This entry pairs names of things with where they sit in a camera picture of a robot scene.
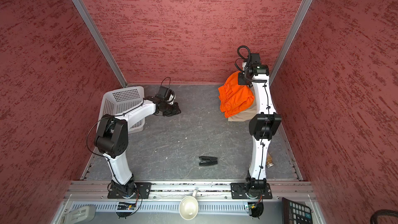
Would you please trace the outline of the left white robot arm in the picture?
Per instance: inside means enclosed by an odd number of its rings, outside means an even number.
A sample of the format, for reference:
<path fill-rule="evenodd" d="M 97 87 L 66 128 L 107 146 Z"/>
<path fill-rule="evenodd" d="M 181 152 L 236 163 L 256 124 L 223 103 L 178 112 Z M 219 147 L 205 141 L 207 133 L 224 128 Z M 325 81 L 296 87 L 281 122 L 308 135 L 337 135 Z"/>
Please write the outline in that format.
<path fill-rule="evenodd" d="M 177 102 L 158 97 L 147 97 L 138 105 L 116 115 L 104 115 L 96 131 L 94 145 L 107 160 L 112 173 L 111 186 L 122 194 L 130 196 L 135 190 L 125 151 L 129 144 L 129 129 L 150 115 L 161 113 L 172 117 L 181 113 Z"/>

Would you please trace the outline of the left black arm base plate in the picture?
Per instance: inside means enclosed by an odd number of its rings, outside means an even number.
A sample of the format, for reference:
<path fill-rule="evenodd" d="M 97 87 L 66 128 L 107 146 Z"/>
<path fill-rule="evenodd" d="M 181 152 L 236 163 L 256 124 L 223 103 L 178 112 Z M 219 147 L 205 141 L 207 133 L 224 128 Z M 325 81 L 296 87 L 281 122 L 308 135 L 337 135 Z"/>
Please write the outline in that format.
<path fill-rule="evenodd" d="M 119 185 L 113 180 L 108 185 L 108 199 L 148 199 L 152 183 L 133 182 Z"/>

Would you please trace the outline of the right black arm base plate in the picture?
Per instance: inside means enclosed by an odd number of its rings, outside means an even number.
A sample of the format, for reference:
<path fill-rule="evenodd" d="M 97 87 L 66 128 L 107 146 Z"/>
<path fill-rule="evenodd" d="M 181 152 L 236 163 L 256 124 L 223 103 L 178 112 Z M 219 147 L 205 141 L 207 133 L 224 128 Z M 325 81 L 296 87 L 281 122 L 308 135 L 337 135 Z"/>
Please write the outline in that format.
<path fill-rule="evenodd" d="M 270 185 L 261 183 L 260 186 L 247 186 L 245 183 L 230 183 L 232 199 L 270 200 L 273 198 Z"/>

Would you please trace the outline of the beige drawstring shorts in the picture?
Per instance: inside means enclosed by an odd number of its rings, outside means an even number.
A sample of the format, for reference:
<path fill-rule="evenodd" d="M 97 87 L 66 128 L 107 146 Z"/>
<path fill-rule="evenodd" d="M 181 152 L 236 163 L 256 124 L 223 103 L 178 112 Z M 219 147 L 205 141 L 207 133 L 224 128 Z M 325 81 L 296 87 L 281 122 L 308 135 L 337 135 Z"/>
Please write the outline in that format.
<path fill-rule="evenodd" d="M 239 112 L 228 118 L 229 122 L 244 122 L 251 120 L 257 114 L 257 102 L 254 99 L 252 105 L 246 110 Z"/>

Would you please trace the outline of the orange shorts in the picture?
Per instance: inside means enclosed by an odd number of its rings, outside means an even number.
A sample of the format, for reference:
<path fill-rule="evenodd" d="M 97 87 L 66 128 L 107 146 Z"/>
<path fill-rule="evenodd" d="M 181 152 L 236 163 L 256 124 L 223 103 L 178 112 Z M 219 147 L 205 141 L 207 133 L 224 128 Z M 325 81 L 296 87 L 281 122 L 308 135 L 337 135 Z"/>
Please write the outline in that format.
<path fill-rule="evenodd" d="M 220 111 L 226 118 L 232 117 L 252 106 L 255 96 L 247 85 L 238 84 L 240 72 L 228 77 L 223 86 L 218 88 Z"/>

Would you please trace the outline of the white plastic laundry basket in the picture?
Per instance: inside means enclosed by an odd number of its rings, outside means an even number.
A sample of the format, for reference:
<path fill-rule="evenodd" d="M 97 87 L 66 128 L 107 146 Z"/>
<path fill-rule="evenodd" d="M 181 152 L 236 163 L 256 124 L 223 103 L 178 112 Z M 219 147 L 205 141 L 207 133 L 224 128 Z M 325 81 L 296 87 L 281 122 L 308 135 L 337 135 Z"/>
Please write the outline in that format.
<path fill-rule="evenodd" d="M 131 116 L 133 112 L 142 108 L 144 96 L 142 86 L 109 91 L 103 95 L 98 119 L 102 119 L 104 115 Z"/>

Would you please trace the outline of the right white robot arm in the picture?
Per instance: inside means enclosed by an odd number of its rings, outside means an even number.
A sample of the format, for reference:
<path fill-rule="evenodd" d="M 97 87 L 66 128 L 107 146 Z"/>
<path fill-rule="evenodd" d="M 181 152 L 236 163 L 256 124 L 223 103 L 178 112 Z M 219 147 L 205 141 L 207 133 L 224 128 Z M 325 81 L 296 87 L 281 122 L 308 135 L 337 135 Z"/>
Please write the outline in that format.
<path fill-rule="evenodd" d="M 282 122 L 281 115 L 273 105 L 269 76 L 259 74 L 251 80 L 244 73 L 238 74 L 238 84 L 252 86 L 255 91 L 257 113 L 249 122 L 249 134 L 253 141 L 251 164 L 246 177 L 244 189 L 249 199 L 271 198 L 267 185 L 266 159 L 269 145 Z"/>

